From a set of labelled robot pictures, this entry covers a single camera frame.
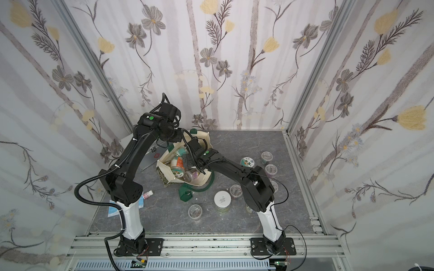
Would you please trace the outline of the cream canvas tote bag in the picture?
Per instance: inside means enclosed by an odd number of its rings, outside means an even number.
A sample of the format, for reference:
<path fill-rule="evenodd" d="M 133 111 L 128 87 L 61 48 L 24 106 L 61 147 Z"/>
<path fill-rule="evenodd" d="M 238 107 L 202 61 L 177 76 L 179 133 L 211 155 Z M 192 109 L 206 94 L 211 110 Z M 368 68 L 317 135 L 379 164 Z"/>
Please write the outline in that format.
<path fill-rule="evenodd" d="M 193 198 L 194 193 L 205 192 L 210 189 L 215 180 L 215 174 L 212 171 L 206 169 L 204 173 L 201 173 L 198 179 L 194 180 L 191 184 L 185 182 L 183 178 L 175 178 L 171 172 L 170 162 L 175 157 L 182 157 L 184 162 L 185 171 L 195 169 L 199 171 L 194 165 L 194 161 L 184 141 L 169 143 L 166 152 L 161 159 L 157 160 L 156 170 L 163 182 L 164 186 L 170 186 L 173 184 L 180 184 L 179 198 L 183 202 L 187 202 Z"/>

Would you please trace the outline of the large strawberry label jar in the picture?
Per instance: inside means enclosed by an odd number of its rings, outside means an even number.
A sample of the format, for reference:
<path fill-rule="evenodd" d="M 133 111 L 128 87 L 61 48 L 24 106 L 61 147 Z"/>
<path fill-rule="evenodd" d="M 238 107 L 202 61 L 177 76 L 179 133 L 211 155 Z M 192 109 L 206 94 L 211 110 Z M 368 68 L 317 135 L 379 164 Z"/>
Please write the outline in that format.
<path fill-rule="evenodd" d="M 255 161 L 254 161 L 254 159 L 252 159 L 250 157 L 244 157 L 240 160 L 240 164 L 243 167 L 253 168 L 255 166 Z"/>

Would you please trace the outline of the white lid seed jar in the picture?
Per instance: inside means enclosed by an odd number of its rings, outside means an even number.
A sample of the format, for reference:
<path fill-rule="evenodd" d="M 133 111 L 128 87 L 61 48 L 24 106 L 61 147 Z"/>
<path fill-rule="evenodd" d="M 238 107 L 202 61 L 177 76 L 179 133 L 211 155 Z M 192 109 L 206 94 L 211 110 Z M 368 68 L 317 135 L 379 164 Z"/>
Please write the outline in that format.
<path fill-rule="evenodd" d="M 231 206 L 231 195 L 227 191 L 218 191 L 214 195 L 215 208 L 219 213 L 227 213 Z"/>

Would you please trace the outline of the clear lid green seed cup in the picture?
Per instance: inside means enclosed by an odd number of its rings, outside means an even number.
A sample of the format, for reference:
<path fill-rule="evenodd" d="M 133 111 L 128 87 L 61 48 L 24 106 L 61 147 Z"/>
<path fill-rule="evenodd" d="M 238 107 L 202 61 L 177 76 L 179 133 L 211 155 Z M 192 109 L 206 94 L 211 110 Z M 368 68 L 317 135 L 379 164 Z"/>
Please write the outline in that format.
<path fill-rule="evenodd" d="M 261 163 L 263 165 L 267 165 L 271 163 L 273 158 L 274 158 L 273 154 L 269 151 L 264 151 L 263 153 L 261 153 Z"/>

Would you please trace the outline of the orange sunflower seed cup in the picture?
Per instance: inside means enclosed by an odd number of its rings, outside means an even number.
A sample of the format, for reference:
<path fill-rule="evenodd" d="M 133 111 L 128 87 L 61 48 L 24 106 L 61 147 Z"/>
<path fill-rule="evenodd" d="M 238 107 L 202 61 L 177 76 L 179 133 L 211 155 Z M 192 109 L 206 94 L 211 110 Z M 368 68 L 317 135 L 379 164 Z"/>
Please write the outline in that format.
<path fill-rule="evenodd" d="M 269 178 L 274 178 L 278 172 L 278 168 L 274 164 L 267 164 L 264 168 L 266 175 Z"/>

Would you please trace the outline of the red label seed jar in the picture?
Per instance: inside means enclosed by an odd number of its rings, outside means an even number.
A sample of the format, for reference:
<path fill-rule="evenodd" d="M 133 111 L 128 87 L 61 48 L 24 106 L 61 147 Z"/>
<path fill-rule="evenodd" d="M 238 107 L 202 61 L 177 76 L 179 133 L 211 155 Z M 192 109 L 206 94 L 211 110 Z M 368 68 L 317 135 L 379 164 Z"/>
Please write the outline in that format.
<path fill-rule="evenodd" d="M 183 178 L 185 174 L 184 162 L 182 157 L 175 157 L 170 162 L 171 172 L 175 178 Z"/>

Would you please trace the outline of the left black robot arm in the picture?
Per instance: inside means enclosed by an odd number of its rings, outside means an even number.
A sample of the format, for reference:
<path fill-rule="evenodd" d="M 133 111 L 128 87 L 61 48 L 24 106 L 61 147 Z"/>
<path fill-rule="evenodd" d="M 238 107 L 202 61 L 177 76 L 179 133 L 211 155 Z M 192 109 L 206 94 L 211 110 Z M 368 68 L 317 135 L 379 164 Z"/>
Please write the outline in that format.
<path fill-rule="evenodd" d="M 150 112 L 143 114 L 133 128 L 132 138 L 119 159 L 108 170 L 101 170 L 102 182 L 122 223 L 120 249 L 127 254 L 139 255 L 148 244 L 139 214 L 139 201 L 143 187 L 134 181 L 136 172 L 150 147 L 161 139 L 177 142 L 181 135 L 180 111 L 168 102 L 161 102 Z"/>

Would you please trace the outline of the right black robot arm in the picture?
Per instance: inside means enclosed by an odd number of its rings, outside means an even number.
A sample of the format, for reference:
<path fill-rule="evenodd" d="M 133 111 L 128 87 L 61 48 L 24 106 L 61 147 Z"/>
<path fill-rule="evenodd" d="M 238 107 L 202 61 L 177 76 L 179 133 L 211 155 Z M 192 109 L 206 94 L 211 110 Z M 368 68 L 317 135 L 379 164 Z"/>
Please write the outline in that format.
<path fill-rule="evenodd" d="M 270 254 L 277 255 L 284 246 L 286 234 L 275 212 L 275 189 L 264 169 L 237 164 L 217 150 L 202 146 L 197 137 L 186 142 L 185 147 L 198 170 L 218 172 L 240 185 L 245 203 L 259 217 L 266 248 Z"/>

